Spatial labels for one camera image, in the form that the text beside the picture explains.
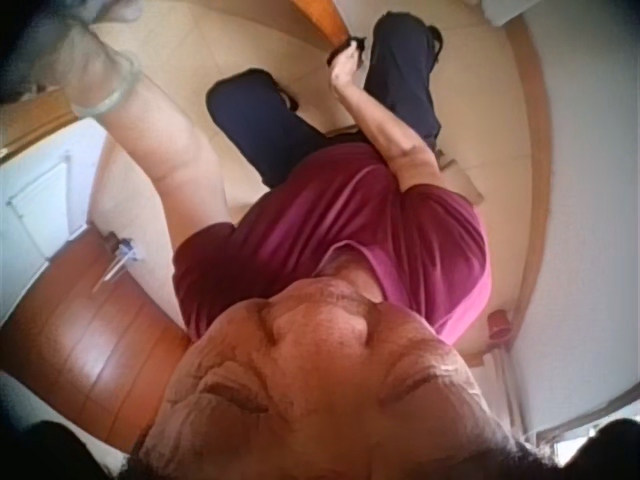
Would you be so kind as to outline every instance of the hand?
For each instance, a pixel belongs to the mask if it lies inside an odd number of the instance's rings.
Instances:
[[[360,66],[360,52],[355,41],[341,52],[329,67],[330,82],[333,90],[353,84],[353,75]]]

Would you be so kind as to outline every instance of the black strap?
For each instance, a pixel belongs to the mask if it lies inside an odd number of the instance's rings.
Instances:
[[[342,52],[344,52],[347,48],[349,48],[349,46],[351,45],[351,42],[356,42],[356,46],[358,48],[358,52],[360,52],[360,56],[362,56],[362,52],[364,52],[364,47],[365,47],[365,37],[349,37],[347,38],[344,43],[342,43],[340,46],[338,46],[335,50],[333,50],[333,52],[331,52],[329,54],[329,57],[327,58],[327,66],[331,66],[331,64],[333,63],[333,61],[335,60],[335,58],[340,55]]]

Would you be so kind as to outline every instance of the maroon t-shirt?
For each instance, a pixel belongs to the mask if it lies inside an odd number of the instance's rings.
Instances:
[[[368,259],[387,301],[417,312],[446,342],[489,298],[487,245],[471,204],[433,185],[401,192],[376,150],[351,143],[309,156],[238,226],[217,223],[180,245],[174,286],[189,334],[200,338],[242,300],[312,277],[343,246]]]

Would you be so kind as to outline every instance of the nose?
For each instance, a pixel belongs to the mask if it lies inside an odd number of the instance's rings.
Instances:
[[[366,314],[338,305],[309,302],[277,316],[273,321],[276,344],[295,343],[306,350],[364,348],[369,335]]]

